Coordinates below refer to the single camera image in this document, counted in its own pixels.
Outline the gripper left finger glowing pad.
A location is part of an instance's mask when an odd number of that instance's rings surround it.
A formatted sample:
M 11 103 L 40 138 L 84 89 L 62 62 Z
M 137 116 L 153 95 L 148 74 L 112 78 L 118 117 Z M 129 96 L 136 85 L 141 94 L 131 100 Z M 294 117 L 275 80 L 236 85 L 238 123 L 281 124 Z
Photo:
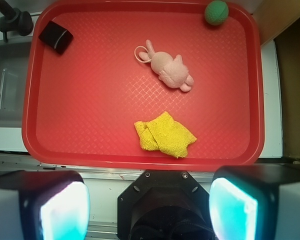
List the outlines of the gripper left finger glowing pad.
M 90 194 L 66 171 L 0 171 L 0 240 L 83 240 Z

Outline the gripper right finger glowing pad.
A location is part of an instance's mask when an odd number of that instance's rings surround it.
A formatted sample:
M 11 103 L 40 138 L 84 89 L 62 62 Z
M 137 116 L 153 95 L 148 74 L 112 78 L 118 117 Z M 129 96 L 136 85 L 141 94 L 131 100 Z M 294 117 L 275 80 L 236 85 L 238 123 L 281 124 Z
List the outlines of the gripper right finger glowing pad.
M 300 164 L 220 167 L 209 213 L 219 240 L 300 240 Z

